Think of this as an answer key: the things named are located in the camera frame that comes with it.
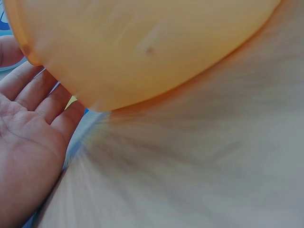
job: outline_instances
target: dark spot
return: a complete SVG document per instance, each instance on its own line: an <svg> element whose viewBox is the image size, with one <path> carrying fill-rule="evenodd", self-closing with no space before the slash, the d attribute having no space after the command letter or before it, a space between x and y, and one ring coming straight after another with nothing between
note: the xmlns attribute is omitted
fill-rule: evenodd
<svg viewBox="0 0 304 228"><path fill-rule="evenodd" d="M149 56L155 56L155 51L152 47L149 47L147 50L146 50L146 54L149 55Z"/></svg>

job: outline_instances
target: blurred surface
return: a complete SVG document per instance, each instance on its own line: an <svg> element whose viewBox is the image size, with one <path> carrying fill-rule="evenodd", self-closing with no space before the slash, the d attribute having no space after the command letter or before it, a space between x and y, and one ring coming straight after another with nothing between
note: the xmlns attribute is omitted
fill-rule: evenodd
<svg viewBox="0 0 304 228"><path fill-rule="evenodd" d="M303 24L304 1L283 1L187 84L84 117L78 155L36 226L304 227Z"/></svg>

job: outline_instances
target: hand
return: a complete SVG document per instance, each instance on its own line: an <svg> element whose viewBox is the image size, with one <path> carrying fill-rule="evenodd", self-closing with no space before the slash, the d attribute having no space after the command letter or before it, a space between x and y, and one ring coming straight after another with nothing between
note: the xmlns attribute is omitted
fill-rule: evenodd
<svg viewBox="0 0 304 228"><path fill-rule="evenodd" d="M13 36L0 38L0 67L23 58ZM22 225L56 183L85 108L28 62L0 81L0 227Z"/></svg>

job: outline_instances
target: finger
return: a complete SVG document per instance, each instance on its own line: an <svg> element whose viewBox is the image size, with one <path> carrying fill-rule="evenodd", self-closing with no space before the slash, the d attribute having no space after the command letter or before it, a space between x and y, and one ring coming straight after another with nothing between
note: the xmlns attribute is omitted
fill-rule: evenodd
<svg viewBox="0 0 304 228"><path fill-rule="evenodd" d="M36 108L36 112L43 116L48 124L61 114L72 95L59 84L56 89L46 97Z"/></svg>
<svg viewBox="0 0 304 228"><path fill-rule="evenodd" d="M14 101L22 89L42 70L41 66L23 63L0 81L0 93Z"/></svg>
<svg viewBox="0 0 304 228"><path fill-rule="evenodd" d="M68 146L71 137L84 113L85 107L79 101L74 101L52 122L51 126L62 134L66 142L66 146Z"/></svg>
<svg viewBox="0 0 304 228"><path fill-rule="evenodd" d="M34 111L56 83L57 80L47 70L44 70L24 87L15 101L27 108L28 111Z"/></svg>
<svg viewBox="0 0 304 228"><path fill-rule="evenodd" d="M18 63L23 58L14 36L7 35L0 37L0 67L9 67Z"/></svg>

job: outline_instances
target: palm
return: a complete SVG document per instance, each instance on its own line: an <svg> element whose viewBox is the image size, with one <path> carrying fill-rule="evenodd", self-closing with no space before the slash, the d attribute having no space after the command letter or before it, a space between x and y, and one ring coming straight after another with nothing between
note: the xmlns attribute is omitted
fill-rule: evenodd
<svg viewBox="0 0 304 228"><path fill-rule="evenodd" d="M22 58L12 37L0 44L0 67ZM51 92L57 80L42 69L24 63L0 82L0 227L20 225L50 193L84 113L79 102L65 110L71 94Z"/></svg>

